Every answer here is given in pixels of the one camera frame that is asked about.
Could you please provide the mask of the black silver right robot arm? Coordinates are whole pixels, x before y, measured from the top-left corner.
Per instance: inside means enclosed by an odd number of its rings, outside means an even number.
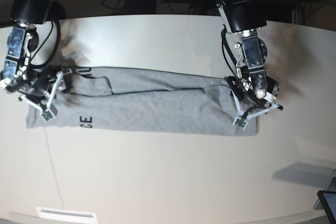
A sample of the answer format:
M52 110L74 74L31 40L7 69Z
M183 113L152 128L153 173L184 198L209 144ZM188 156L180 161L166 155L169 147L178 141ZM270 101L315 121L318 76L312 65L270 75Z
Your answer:
M53 14L54 0L14 0L10 18L14 21L7 39L7 52L1 70L1 88L8 93L18 92L23 98L45 101L57 89L57 73L50 63L60 43L60 20ZM45 62L33 63L42 44L37 27L51 22L56 29L56 41Z

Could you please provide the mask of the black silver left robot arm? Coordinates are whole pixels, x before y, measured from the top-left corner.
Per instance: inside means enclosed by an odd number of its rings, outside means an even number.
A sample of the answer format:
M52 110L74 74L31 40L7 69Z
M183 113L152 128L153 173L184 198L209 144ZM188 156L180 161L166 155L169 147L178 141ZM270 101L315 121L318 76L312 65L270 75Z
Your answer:
M228 83L239 100L254 109L280 109L276 99L279 83L267 76L267 47L257 30L267 25L258 0L216 0L223 20L222 51L232 73Z

